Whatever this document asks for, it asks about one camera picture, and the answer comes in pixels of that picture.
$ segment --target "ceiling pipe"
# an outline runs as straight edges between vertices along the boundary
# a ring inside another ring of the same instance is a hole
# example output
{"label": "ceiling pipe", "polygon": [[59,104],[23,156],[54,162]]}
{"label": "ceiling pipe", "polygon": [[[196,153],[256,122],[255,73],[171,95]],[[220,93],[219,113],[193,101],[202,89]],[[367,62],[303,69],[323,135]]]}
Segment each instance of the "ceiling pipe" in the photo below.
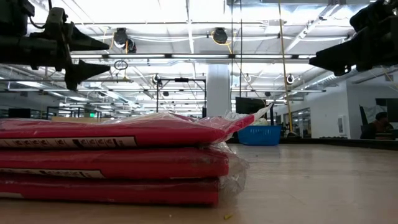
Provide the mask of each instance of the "ceiling pipe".
{"label": "ceiling pipe", "polygon": [[331,16],[331,13],[336,13],[341,8],[342,6],[340,5],[328,5],[321,13],[319,13],[318,17],[314,21],[308,22],[304,29],[302,29],[293,38],[290,44],[285,47],[285,53],[292,50],[302,39],[304,39],[312,30],[314,30],[314,28],[316,28],[316,26],[319,25],[322,20],[324,20],[325,16]]}

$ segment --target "yellow pole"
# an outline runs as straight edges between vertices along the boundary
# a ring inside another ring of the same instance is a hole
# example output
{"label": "yellow pole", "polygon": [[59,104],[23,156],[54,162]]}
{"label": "yellow pole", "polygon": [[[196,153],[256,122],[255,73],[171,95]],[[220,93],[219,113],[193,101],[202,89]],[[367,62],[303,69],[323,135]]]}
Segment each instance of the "yellow pole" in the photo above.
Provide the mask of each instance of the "yellow pole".
{"label": "yellow pole", "polygon": [[282,24],[282,10],[280,5],[282,4],[282,0],[279,0],[279,27],[280,27],[280,43],[282,45],[282,62],[284,64],[284,80],[285,80],[285,94],[286,94],[286,102],[287,102],[287,111],[289,116],[289,129],[290,132],[293,132],[293,124],[292,124],[292,111],[290,110],[290,102],[289,102],[289,92],[287,91],[287,80],[286,80],[286,63],[285,63],[285,46],[284,46],[284,32],[283,32],[283,24]]}

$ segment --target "wooden table surface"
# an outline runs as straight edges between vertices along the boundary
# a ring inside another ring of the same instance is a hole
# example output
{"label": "wooden table surface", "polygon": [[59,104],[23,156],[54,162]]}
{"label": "wooden table surface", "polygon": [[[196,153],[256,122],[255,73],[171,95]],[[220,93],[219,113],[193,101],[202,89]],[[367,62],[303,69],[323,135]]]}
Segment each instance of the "wooden table surface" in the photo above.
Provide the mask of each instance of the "wooden table surface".
{"label": "wooden table surface", "polygon": [[[230,145],[246,189],[216,208],[0,200],[0,224],[398,223],[398,152],[322,145]],[[224,220],[225,215],[232,215]]]}

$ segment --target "white label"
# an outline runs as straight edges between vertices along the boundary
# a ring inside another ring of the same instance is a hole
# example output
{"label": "white label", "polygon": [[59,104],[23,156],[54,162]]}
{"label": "white label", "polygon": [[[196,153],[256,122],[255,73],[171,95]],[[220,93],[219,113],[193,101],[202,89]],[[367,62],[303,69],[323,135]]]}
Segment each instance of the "white label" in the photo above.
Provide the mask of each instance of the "white label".
{"label": "white label", "polygon": [[5,197],[5,198],[24,198],[19,193],[9,193],[9,192],[0,192],[0,197]]}
{"label": "white label", "polygon": [[0,172],[12,174],[36,174],[36,175],[54,175],[59,177],[78,177],[78,178],[96,178],[104,179],[99,170],[65,170],[65,169],[15,169],[0,168]]}
{"label": "white label", "polygon": [[17,148],[106,148],[136,147],[134,136],[95,138],[0,139],[0,147]]}

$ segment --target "plastic wrap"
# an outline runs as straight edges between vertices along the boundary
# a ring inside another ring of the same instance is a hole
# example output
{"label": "plastic wrap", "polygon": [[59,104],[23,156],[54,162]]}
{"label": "plastic wrap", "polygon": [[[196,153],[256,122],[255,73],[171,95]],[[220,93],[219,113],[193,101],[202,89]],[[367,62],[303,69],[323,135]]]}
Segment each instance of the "plastic wrap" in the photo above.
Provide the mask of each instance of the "plastic wrap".
{"label": "plastic wrap", "polygon": [[0,174],[0,197],[166,205],[217,205],[240,193],[245,173],[212,179],[102,180]]}
{"label": "plastic wrap", "polygon": [[67,123],[34,119],[2,119],[0,147],[95,149],[145,146],[196,146],[227,140],[264,115],[228,113],[223,117],[194,120],[156,113],[100,124]]}
{"label": "plastic wrap", "polygon": [[100,179],[173,179],[233,175],[248,164],[228,146],[202,149],[0,151],[0,172]]}

